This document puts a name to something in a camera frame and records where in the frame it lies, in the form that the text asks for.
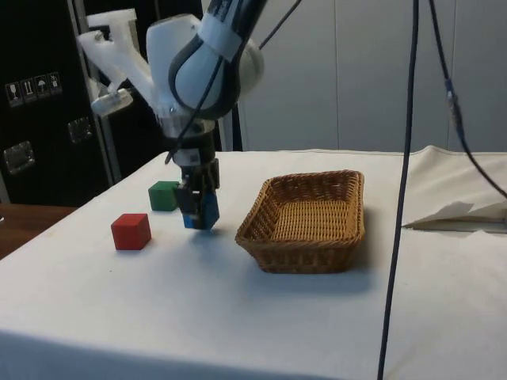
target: red cube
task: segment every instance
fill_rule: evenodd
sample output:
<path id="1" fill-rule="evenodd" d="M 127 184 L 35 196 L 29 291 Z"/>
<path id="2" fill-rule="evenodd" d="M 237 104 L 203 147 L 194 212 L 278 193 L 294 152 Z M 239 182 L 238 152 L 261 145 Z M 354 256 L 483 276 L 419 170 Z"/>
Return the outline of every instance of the red cube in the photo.
<path id="1" fill-rule="evenodd" d="M 119 251 L 139 251 L 151 240 L 147 214 L 123 214 L 111 225 L 111 231 Z"/>

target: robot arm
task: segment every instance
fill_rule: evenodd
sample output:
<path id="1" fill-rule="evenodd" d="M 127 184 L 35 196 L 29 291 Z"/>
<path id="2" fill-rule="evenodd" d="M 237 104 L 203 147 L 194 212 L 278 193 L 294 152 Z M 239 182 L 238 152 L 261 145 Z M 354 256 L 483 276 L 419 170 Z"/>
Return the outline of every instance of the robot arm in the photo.
<path id="1" fill-rule="evenodd" d="M 266 2 L 213 0 L 202 21 L 181 15 L 153 24 L 147 32 L 148 62 L 132 42 L 133 9 L 88 17 L 90 27 L 109 26 L 109 40 L 100 32 L 79 37 L 88 58 L 111 80 L 93 110 L 104 116 L 129 105 L 132 97 L 119 89 L 128 78 L 153 109 L 169 145 L 179 148 L 173 156 L 182 177 L 176 197 L 188 228 L 208 230 L 219 218 L 213 120 L 261 79 L 264 61 L 250 36 Z"/>

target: black cabinet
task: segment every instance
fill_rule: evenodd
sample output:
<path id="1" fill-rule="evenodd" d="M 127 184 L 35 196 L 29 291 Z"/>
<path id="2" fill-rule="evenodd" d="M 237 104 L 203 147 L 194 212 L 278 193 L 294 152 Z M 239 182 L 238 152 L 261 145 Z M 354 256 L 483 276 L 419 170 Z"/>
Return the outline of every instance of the black cabinet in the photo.
<path id="1" fill-rule="evenodd" d="M 67 2 L 2 2 L 0 14 L 0 170 L 10 201 L 80 206 L 108 177 Z"/>

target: wooden block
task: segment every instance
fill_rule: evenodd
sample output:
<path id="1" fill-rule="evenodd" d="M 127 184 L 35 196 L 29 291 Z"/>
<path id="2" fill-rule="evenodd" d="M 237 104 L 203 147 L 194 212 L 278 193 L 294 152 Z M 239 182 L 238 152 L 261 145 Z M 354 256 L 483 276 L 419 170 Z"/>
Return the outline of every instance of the wooden block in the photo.
<path id="1" fill-rule="evenodd" d="M 111 225 L 117 250 L 139 251 L 151 240 L 147 214 L 123 214 Z"/>
<path id="2" fill-rule="evenodd" d="M 159 181 L 150 187 L 151 210 L 153 211 L 174 211 L 177 209 L 174 190 L 179 186 L 178 182 Z"/>

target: sticker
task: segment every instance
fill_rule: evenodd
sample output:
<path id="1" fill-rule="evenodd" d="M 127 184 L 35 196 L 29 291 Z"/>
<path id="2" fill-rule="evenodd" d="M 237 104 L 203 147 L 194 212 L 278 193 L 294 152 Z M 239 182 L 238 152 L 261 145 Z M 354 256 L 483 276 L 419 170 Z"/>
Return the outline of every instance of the sticker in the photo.
<path id="1" fill-rule="evenodd" d="M 7 99 L 11 107 L 17 107 L 23 104 L 23 96 L 18 82 L 6 84 Z"/>
<path id="2" fill-rule="evenodd" d="M 36 87 L 33 78 L 25 79 L 21 81 L 21 92 L 23 93 L 23 98 L 25 99 L 25 103 L 29 103 L 31 101 L 37 100 L 36 95 Z"/>
<path id="3" fill-rule="evenodd" d="M 62 83 L 60 82 L 60 75 L 57 72 L 48 74 L 49 91 L 51 95 L 62 93 Z"/>
<path id="4" fill-rule="evenodd" d="M 43 99 L 51 95 L 46 75 L 39 75 L 38 77 L 35 77 L 35 86 L 37 88 L 37 95 L 39 99 Z"/>

